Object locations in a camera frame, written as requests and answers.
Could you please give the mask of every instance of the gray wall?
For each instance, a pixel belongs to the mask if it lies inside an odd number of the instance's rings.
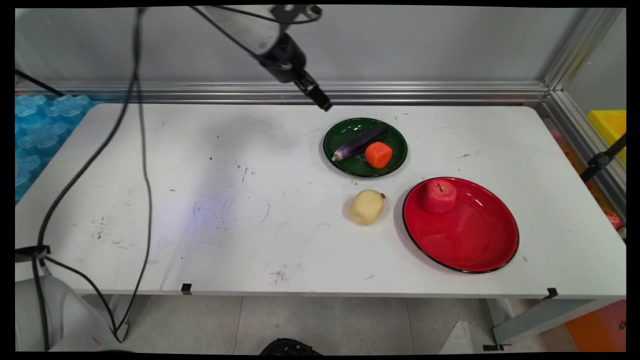
[[[582,9],[324,5],[289,34],[320,81],[538,80]],[[16,62],[48,81],[124,81],[133,9],[34,9],[15,24]],[[144,81],[273,81],[186,7],[143,20]]]
[[[566,91],[585,114],[627,109],[627,11],[584,62]]]

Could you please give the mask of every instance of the orange carrot piece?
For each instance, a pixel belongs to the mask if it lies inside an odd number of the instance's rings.
[[[383,168],[387,166],[393,153],[394,151],[387,144],[374,142],[367,147],[364,157],[374,168]]]

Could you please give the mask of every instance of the black cable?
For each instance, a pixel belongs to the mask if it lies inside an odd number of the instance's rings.
[[[611,160],[613,160],[616,158],[618,153],[621,152],[622,149],[626,147],[627,147],[627,133],[624,133],[619,139],[616,140],[616,142],[613,143],[613,145],[611,145],[610,148],[608,148],[605,151],[605,154],[608,157],[610,157]]]
[[[56,89],[52,88],[51,86],[43,83],[42,81],[33,78],[25,73],[23,73],[22,71],[15,69],[15,74],[20,76],[21,78],[28,80],[36,85],[38,85],[39,87],[43,88],[44,90],[47,90],[48,92],[55,94],[57,96],[64,96],[65,94],[63,92],[57,91]]]
[[[47,310],[44,304],[44,295],[42,295],[42,285],[40,284],[40,274],[38,273],[38,262],[36,254],[31,256],[31,269],[33,270],[33,280],[36,285],[36,294],[38,295],[38,306],[40,307],[40,324],[42,325],[42,341],[44,342],[44,350],[49,351],[49,324],[47,322]]]
[[[54,260],[52,258],[50,258],[49,256],[45,257],[45,259],[47,261],[50,261],[62,268],[65,268],[77,275],[80,275],[84,280],[87,280],[87,282],[89,284],[91,284],[91,287],[93,288],[93,290],[95,290],[96,294],[98,294],[98,297],[100,298],[100,301],[102,301],[102,304],[104,305],[105,309],[107,309],[107,313],[109,314],[109,319],[111,320],[111,332],[113,333],[113,336],[115,336],[116,340],[118,340],[119,342],[120,339],[118,339],[118,335],[116,334],[116,320],[113,317],[113,313],[111,312],[111,308],[109,307],[109,304],[107,304],[107,300],[104,298],[104,296],[102,295],[102,293],[100,292],[100,290],[98,289],[98,287],[93,283],[93,281],[91,281],[91,279],[89,279],[89,277],[83,273],[81,273],[80,271],[72,268],[71,266],[65,265],[57,260]]]
[[[274,19],[272,17],[266,17],[266,16],[262,16],[256,13],[252,13],[252,12],[246,12],[244,10],[239,10],[236,8],[230,8],[228,6],[224,6],[224,5],[208,5],[211,6],[212,8],[219,8],[222,10],[226,10],[228,12],[234,12],[234,13],[241,13],[243,15],[247,15],[247,16],[251,16],[251,17],[256,17],[258,19],[262,19],[262,20],[266,20],[266,21],[271,21],[271,22],[277,22],[278,24],[286,24],[286,25],[300,25],[300,24],[309,24],[310,22],[316,22],[318,20],[320,20],[320,18],[322,17],[322,13],[318,13],[317,17],[313,18],[313,19],[309,19],[309,20],[302,20],[302,21],[282,21],[282,20],[278,20],[278,19]]]
[[[149,176],[147,174],[147,136],[145,135],[145,114],[142,106],[142,89],[140,85],[140,78],[136,75],[136,83],[138,88],[138,118],[140,120],[140,137],[142,143],[142,174],[145,178],[145,183],[147,184],[147,196],[149,199],[149,216],[147,220],[147,253],[145,254],[145,262],[142,264],[142,270],[140,271],[140,277],[138,278],[138,282],[136,283],[136,287],[133,290],[133,295],[131,295],[131,301],[129,302],[129,306],[127,306],[127,311],[125,311],[120,324],[116,328],[116,331],[120,330],[120,327],[129,316],[129,312],[131,311],[131,307],[133,306],[133,300],[136,298],[136,294],[138,293],[138,288],[140,287],[140,281],[142,281],[142,275],[145,273],[145,269],[147,267],[147,260],[149,259],[149,249],[151,248],[151,214],[152,214],[152,200],[151,200],[151,184],[149,183]]]
[[[261,63],[265,63],[266,65],[269,65],[271,67],[275,67],[278,69],[282,69],[282,65],[269,61],[263,57],[261,57],[260,55],[254,53],[253,51],[251,51],[251,49],[249,49],[248,47],[244,46],[240,41],[236,40],[236,38],[232,37],[231,35],[229,35],[229,33],[227,33],[220,25],[216,24],[215,21],[211,20],[211,18],[205,14],[204,12],[202,12],[200,9],[198,9],[195,6],[189,6],[193,11],[195,11],[196,13],[198,13],[200,16],[202,16],[209,24],[213,25],[216,29],[218,29],[218,31],[220,31],[223,35],[225,35],[227,37],[227,39],[233,41],[233,43],[235,45],[238,45],[240,48],[242,48],[242,50],[246,51],[247,53],[249,53],[249,55],[251,55],[253,58],[255,58],[257,61],[261,62]]]
[[[137,18],[136,18],[136,25],[134,27],[134,46],[135,46],[136,43],[138,43],[137,38],[139,37],[139,34],[140,34],[140,17],[141,17],[141,14],[142,14],[142,12],[140,10],[138,10],[138,15],[137,15]],[[40,226],[40,232],[38,233],[38,252],[42,251],[41,248],[42,248],[42,244],[44,243],[44,233],[47,230],[47,226],[49,225],[49,221],[51,219],[51,216],[53,215],[53,212],[58,207],[58,204],[60,204],[60,202],[65,197],[65,195],[69,192],[71,187],[73,187],[75,185],[75,183],[78,181],[78,179],[80,179],[80,177],[89,168],[89,166],[91,166],[91,164],[98,157],[98,155],[100,155],[102,153],[102,151],[107,147],[107,145],[109,145],[109,143],[111,142],[111,139],[113,139],[113,136],[116,135],[116,132],[118,131],[118,129],[120,129],[120,125],[122,124],[122,120],[124,119],[124,115],[127,113],[127,107],[129,106],[129,101],[131,100],[131,92],[133,90],[133,85],[134,85],[135,79],[136,79],[137,74],[138,74],[138,66],[139,66],[139,64],[140,64],[139,58],[136,56],[136,53],[134,52],[133,73],[131,74],[131,80],[129,81],[129,87],[127,89],[127,94],[125,96],[124,104],[122,105],[122,109],[120,110],[120,114],[118,116],[118,119],[116,120],[116,123],[113,126],[113,129],[111,129],[111,132],[107,135],[107,138],[103,141],[103,143],[100,145],[100,147],[93,153],[93,155],[91,155],[89,160],[87,160],[87,162],[82,166],[82,168],[80,168],[80,170],[77,172],[77,174],[73,176],[71,181],[69,181],[69,183],[64,187],[64,189],[62,189],[62,191],[58,194],[58,196],[56,197],[54,202],[49,207],[49,210],[47,210],[47,213],[45,214],[44,219],[42,220],[42,225]],[[40,266],[44,266],[44,261],[42,259],[40,260]]]
[[[115,125],[113,126],[113,129],[111,130],[111,132],[107,135],[107,138],[105,139],[105,141],[100,145],[100,147],[93,153],[93,155],[91,155],[91,157],[89,158],[89,160],[87,160],[87,162],[83,165],[83,167],[80,169],[80,171],[78,171],[78,173],[71,179],[71,181],[69,181],[69,183],[64,187],[64,189],[62,189],[62,191],[60,192],[60,194],[58,194],[58,196],[56,197],[56,199],[54,200],[54,202],[51,204],[51,207],[49,208],[49,210],[47,211],[44,219],[42,220],[42,225],[40,226],[40,232],[38,233],[38,244],[37,244],[37,250],[36,253],[40,253],[42,251],[42,247],[44,244],[44,233],[47,229],[47,225],[49,224],[49,221],[51,219],[51,216],[53,215],[53,212],[55,211],[55,209],[58,207],[58,204],[62,201],[62,199],[64,198],[64,196],[69,192],[69,190],[71,189],[71,187],[73,187],[73,185],[78,181],[78,179],[84,174],[84,172],[86,171],[87,168],[89,168],[89,166],[93,163],[93,161],[98,157],[98,155],[100,155],[100,153],[107,147],[107,145],[109,145],[109,142],[111,142],[111,139],[114,137],[115,133],[118,131],[118,129],[120,128],[120,125],[122,124],[122,120],[124,119],[124,115],[127,112],[127,107],[129,105],[129,102],[131,100],[131,93],[133,90],[133,86],[135,82],[138,82],[138,95],[140,97],[141,100],[141,92],[140,92],[140,84],[139,84],[139,78],[138,78],[138,68],[140,66],[140,19],[142,18],[142,15],[144,14],[146,8],[138,8],[138,11],[136,13],[136,22],[135,22],[135,26],[134,26],[134,38],[133,38],[133,57],[134,57],[134,68],[133,68],[133,73],[131,75],[131,80],[129,82],[129,87],[127,89],[127,94],[125,96],[125,101],[124,104],[122,105],[122,109],[120,110],[120,114],[118,116],[118,119],[116,120]],[[148,181],[148,177],[147,177],[147,168],[146,168],[146,148],[144,146],[144,141],[145,141],[145,137],[144,137],[144,131],[143,131],[143,173],[145,176],[145,182],[147,184],[147,193],[149,195],[149,209],[151,209],[151,188],[149,185],[149,181]],[[133,300],[135,299],[136,293],[138,292],[138,287],[140,286],[140,281],[142,280],[142,276],[144,274],[146,265],[147,265],[147,259],[148,259],[148,255],[149,255],[149,248],[150,248],[150,240],[151,240],[151,233],[150,233],[150,226],[151,226],[151,211],[149,210],[149,233],[147,236],[147,253],[145,256],[145,263],[142,266],[142,271],[140,272],[140,277],[138,278],[138,283],[136,284],[136,288],[134,290],[133,296],[131,297],[131,301],[129,302],[129,306],[127,307],[127,312],[125,313],[125,316],[122,318],[122,321],[120,322],[120,325],[118,325],[117,327],[115,327],[115,331],[113,331],[113,335],[115,336],[116,340],[118,340],[119,342],[120,339],[118,338],[117,335],[117,331],[120,329],[120,327],[122,326],[122,324],[124,323],[127,315],[129,314],[129,311],[131,310],[131,306],[133,304]],[[61,265],[61,263],[48,258],[49,261],[52,261],[53,263],[57,263],[57,265]],[[45,266],[44,263],[44,259],[40,259],[40,266]],[[111,309],[109,308],[109,306],[106,304],[106,301],[104,300],[104,297],[102,296],[102,293],[98,290],[98,288],[96,287],[96,285],[84,274],[82,274],[81,272],[71,268],[70,266],[63,266],[64,268],[66,268],[67,270],[71,270],[73,272],[75,272],[76,274],[84,277],[87,281],[89,281],[89,283],[91,284],[91,286],[93,286],[93,289],[99,294],[99,296],[101,297],[101,300],[103,301],[103,304],[105,304],[105,306],[108,309],[108,313],[110,315],[110,317],[112,317],[111,321],[112,324],[115,325],[115,320],[113,319],[113,314],[111,313]],[[42,286],[40,284],[40,277],[38,276],[38,268],[36,265],[36,256],[35,254],[33,255],[33,272],[34,272],[34,279],[35,279],[35,284],[36,284],[36,292],[38,293],[38,303],[40,305],[40,314],[42,317],[42,321],[44,324],[43,327],[43,335],[44,335],[44,341],[45,341],[45,350],[49,349],[49,334],[48,334],[48,327],[47,327],[47,319],[46,319],[46,310],[44,309],[44,297],[42,296]]]

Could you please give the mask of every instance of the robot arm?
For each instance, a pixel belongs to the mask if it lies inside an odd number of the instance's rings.
[[[320,18],[322,9],[319,6],[235,5],[192,8],[236,45],[250,53],[279,82],[293,82],[324,111],[332,107],[329,97],[305,70],[305,53],[285,32],[291,24],[311,22]],[[273,20],[268,21],[252,15]],[[309,20],[294,21],[299,17]]]

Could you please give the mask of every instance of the red apple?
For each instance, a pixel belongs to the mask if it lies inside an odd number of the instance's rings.
[[[456,188],[446,180],[434,179],[427,183],[426,209],[444,214],[456,204]]]

